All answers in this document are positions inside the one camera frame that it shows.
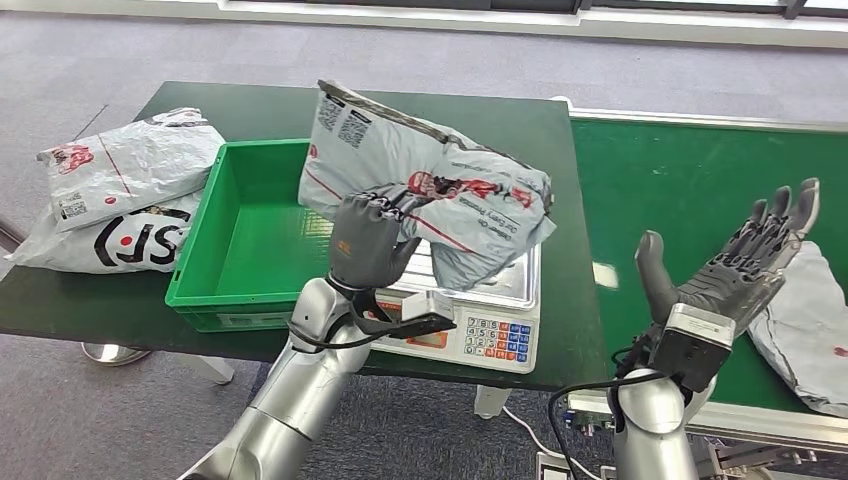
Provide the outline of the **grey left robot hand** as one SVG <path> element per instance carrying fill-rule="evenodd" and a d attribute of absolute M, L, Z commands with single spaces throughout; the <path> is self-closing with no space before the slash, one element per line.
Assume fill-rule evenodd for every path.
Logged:
<path fill-rule="evenodd" d="M 418 237 L 399 240 L 402 222 L 425 202 L 399 185 L 347 195 L 334 217 L 330 277 L 354 290 L 396 283 L 420 244 Z"/>

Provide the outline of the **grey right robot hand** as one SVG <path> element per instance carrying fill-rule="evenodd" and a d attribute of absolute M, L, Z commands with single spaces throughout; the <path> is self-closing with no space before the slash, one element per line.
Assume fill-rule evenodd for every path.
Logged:
<path fill-rule="evenodd" d="M 820 180 L 799 186 L 792 199 L 788 186 L 772 200 L 759 199 L 750 215 L 714 256 L 681 285 L 674 285 L 663 263 L 662 236 L 645 231 L 635 253 L 652 324 L 646 331 L 658 337 L 672 307 L 685 304 L 732 319 L 740 336 L 784 283 L 784 269 L 797 255 L 814 226 L 820 207 Z"/>

